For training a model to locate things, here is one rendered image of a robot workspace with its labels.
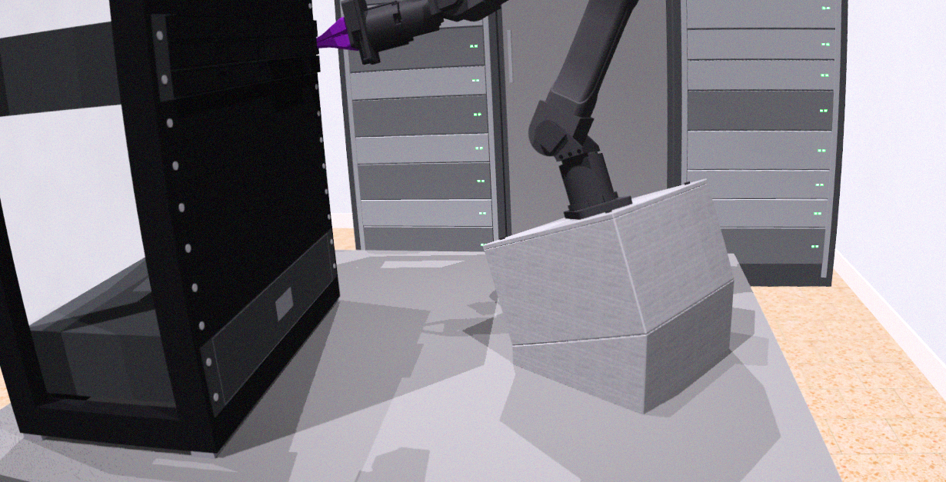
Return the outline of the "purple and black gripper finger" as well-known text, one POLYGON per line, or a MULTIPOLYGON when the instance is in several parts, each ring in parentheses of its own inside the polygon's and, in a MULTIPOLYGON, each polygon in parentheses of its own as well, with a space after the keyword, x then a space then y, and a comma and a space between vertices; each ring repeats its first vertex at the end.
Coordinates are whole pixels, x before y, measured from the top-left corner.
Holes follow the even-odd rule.
POLYGON ((342 36, 343 34, 348 34, 345 17, 337 20, 328 30, 326 30, 326 32, 317 37, 317 42, 333 39, 334 37, 342 36))
POLYGON ((317 42, 317 48, 331 48, 332 46, 337 46, 340 49, 353 50, 354 52, 359 52, 359 49, 352 48, 347 34, 342 36, 334 37, 333 39, 324 40, 322 42, 317 42), (351 49, 348 49, 351 48, 351 49))

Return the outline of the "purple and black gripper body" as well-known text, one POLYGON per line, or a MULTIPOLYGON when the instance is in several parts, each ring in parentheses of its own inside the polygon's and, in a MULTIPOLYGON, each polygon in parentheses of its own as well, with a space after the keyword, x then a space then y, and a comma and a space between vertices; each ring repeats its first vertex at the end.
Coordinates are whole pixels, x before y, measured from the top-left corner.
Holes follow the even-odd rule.
POLYGON ((399 16, 398 2, 367 11, 365 0, 343 0, 341 6, 350 45, 359 49, 363 65, 380 63, 379 53, 374 52, 377 46, 410 39, 401 22, 395 23, 395 17, 399 16))

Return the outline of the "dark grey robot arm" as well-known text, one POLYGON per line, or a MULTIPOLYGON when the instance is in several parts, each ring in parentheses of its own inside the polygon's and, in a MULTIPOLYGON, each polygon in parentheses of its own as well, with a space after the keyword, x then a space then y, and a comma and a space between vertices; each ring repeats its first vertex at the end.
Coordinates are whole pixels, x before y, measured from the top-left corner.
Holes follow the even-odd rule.
MULTIPOLYGON (((454 22, 480 21, 507 1, 401 1, 395 23, 401 22, 410 39, 377 46, 374 52, 399 48, 414 41, 412 37, 436 32, 444 18, 454 22)), ((588 1, 561 72, 546 100, 539 100, 529 125, 529 141, 534 150, 562 161, 559 169, 569 199, 569 210, 564 215, 569 219, 580 221, 632 204, 631 196, 621 199, 614 192, 603 153, 598 154, 599 145, 588 132, 606 70, 638 1, 588 1)))

